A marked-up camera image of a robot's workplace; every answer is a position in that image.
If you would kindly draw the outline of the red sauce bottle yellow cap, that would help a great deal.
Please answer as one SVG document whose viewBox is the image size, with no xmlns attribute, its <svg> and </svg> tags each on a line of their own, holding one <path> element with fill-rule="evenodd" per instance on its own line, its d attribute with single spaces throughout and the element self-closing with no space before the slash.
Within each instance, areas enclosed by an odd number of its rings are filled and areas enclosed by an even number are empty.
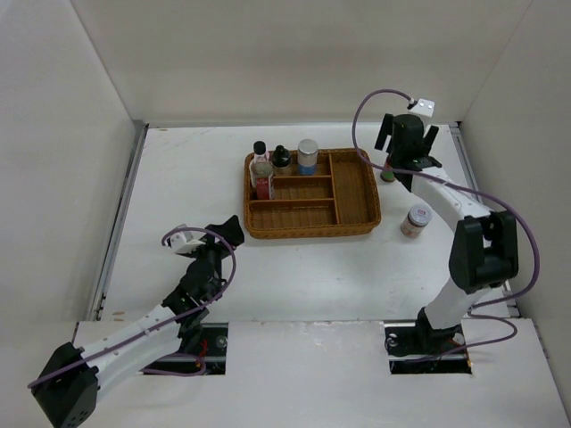
<svg viewBox="0 0 571 428">
<path fill-rule="evenodd" d="M 383 169 L 379 174 L 381 180 L 386 183 L 393 183 L 396 180 L 390 162 L 391 162 L 390 156 L 387 155 L 385 158 Z"/>
</svg>

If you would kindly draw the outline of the clear bottle black cap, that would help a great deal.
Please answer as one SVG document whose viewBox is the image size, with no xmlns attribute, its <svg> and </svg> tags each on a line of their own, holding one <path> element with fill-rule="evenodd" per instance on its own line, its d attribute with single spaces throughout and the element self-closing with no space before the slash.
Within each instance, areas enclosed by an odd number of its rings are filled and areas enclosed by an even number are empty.
<svg viewBox="0 0 571 428">
<path fill-rule="evenodd" d="M 273 165 L 266 161 L 267 146 L 263 141 L 253 144 L 253 158 L 249 165 L 251 186 L 259 200 L 273 198 Z"/>
</svg>

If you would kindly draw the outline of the small dark bottle black cap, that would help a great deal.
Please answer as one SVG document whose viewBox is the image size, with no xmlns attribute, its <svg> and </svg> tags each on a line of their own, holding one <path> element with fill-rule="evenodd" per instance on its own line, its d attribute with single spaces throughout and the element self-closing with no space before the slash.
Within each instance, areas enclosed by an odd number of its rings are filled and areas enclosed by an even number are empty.
<svg viewBox="0 0 571 428">
<path fill-rule="evenodd" d="M 283 146 L 278 145 L 271 154 L 271 162 L 276 177 L 288 177 L 292 175 L 292 156 Z"/>
</svg>

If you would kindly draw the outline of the white can silver lid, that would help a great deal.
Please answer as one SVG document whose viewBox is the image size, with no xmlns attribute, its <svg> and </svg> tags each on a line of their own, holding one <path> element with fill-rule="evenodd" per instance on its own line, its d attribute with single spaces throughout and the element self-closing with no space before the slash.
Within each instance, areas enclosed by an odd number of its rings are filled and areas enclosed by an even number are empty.
<svg viewBox="0 0 571 428">
<path fill-rule="evenodd" d="M 298 144 L 297 165 L 298 173 L 302 176 L 311 176 L 316 172 L 319 154 L 318 143 L 312 139 L 303 139 Z"/>
</svg>

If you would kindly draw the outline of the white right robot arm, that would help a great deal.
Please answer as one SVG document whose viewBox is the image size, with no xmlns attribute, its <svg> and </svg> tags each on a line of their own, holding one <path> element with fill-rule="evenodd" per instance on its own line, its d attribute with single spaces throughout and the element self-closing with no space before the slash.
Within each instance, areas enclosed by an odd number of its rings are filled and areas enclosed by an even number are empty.
<svg viewBox="0 0 571 428">
<path fill-rule="evenodd" d="M 412 114 L 386 114 L 375 148 L 386 149 L 387 166 L 408 191 L 426 202 L 454 233 L 448 262 L 450 279 L 423 308 L 426 323 L 414 330 L 416 346 L 435 352 L 452 329 L 490 289 L 518 273 L 517 219 L 493 211 L 453 183 L 430 155 L 438 128 L 426 128 Z"/>
</svg>

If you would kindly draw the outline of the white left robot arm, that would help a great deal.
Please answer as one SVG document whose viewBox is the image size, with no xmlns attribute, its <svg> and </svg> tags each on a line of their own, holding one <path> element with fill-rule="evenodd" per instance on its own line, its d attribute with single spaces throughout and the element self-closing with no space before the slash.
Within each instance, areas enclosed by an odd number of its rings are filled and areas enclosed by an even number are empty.
<svg viewBox="0 0 571 428">
<path fill-rule="evenodd" d="M 238 216 L 204 228 L 178 226 L 161 245 L 191 260 L 172 292 L 150 312 L 103 339 L 57 348 L 29 390 L 53 427 L 78 427 L 114 387 L 138 373 L 161 375 L 157 360 L 191 355 L 200 345 L 202 321 L 232 280 L 224 259 L 236 260 L 244 243 Z"/>
</svg>

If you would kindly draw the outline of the small jar red white lid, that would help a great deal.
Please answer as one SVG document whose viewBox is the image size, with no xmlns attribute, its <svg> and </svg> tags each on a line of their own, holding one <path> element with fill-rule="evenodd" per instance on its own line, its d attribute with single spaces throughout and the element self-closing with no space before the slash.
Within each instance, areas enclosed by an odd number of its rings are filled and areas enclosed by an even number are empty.
<svg viewBox="0 0 571 428">
<path fill-rule="evenodd" d="M 401 222 L 400 230 L 405 236 L 416 238 L 421 235 L 430 223 L 432 216 L 432 210 L 428 205 L 424 203 L 416 204 L 410 208 Z"/>
</svg>

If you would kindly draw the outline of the wicker divided basket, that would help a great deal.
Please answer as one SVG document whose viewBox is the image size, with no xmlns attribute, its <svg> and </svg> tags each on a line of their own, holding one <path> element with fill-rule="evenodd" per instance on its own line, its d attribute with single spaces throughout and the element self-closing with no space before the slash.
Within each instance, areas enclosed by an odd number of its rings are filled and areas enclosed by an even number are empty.
<svg viewBox="0 0 571 428">
<path fill-rule="evenodd" d="M 250 153 L 244 160 L 244 227 L 257 239 L 366 235 L 381 222 L 377 182 L 353 148 L 321 149 L 314 175 L 278 176 L 274 198 L 261 200 L 251 186 Z"/>
</svg>

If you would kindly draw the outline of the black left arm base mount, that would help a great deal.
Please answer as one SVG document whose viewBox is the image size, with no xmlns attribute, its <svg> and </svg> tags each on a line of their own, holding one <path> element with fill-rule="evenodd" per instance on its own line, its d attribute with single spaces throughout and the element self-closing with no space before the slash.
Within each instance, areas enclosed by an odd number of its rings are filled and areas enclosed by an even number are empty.
<svg viewBox="0 0 571 428">
<path fill-rule="evenodd" d="M 215 328 L 211 325 L 199 325 L 181 342 L 178 352 L 198 358 L 215 355 Z"/>
</svg>

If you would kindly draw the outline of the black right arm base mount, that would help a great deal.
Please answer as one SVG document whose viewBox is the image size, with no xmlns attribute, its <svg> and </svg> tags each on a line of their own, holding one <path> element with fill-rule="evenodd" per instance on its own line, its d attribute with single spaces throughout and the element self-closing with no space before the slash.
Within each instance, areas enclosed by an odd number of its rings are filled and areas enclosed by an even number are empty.
<svg viewBox="0 0 571 428">
<path fill-rule="evenodd" d="M 443 330 L 434 330 L 427 321 L 413 325 L 386 325 L 385 349 L 392 357 L 441 356 L 447 351 L 458 353 L 459 343 L 453 340 L 456 334 L 463 335 L 461 325 Z"/>
</svg>

